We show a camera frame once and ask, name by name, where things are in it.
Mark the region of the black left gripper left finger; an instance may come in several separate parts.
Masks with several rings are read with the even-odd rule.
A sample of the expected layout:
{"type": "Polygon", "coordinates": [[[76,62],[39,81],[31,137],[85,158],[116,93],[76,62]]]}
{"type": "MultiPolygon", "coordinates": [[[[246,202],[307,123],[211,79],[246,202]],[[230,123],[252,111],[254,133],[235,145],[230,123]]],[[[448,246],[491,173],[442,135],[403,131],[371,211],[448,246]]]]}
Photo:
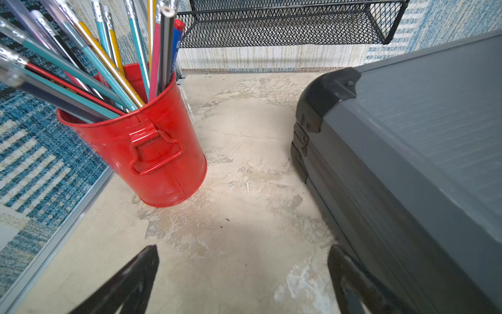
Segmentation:
{"type": "Polygon", "coordinates": [[[71,313],[145,313],[159,266],[148,245],[71,313]]]}

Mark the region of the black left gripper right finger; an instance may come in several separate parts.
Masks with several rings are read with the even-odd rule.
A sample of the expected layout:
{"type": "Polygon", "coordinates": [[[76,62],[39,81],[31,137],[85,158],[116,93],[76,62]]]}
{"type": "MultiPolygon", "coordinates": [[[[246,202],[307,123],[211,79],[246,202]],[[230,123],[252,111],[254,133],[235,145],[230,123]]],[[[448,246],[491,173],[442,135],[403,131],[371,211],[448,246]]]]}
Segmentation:
{"type": "Polygon", "coordinates": [[[337,244],[328,253],[328,269],[341,313],[415,313],[337,244]]]}

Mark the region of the grey poker set case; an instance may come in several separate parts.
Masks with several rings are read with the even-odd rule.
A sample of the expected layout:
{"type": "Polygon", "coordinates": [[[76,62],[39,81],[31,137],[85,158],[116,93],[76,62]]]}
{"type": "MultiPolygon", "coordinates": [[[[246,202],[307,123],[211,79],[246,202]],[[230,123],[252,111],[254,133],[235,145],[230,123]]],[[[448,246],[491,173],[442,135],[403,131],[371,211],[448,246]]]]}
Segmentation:
{"type": "Polygon", "coordinates": [[[501,32],[321,75],[294,166],[348,255],[415,313],[501,312],[501,32]]]}

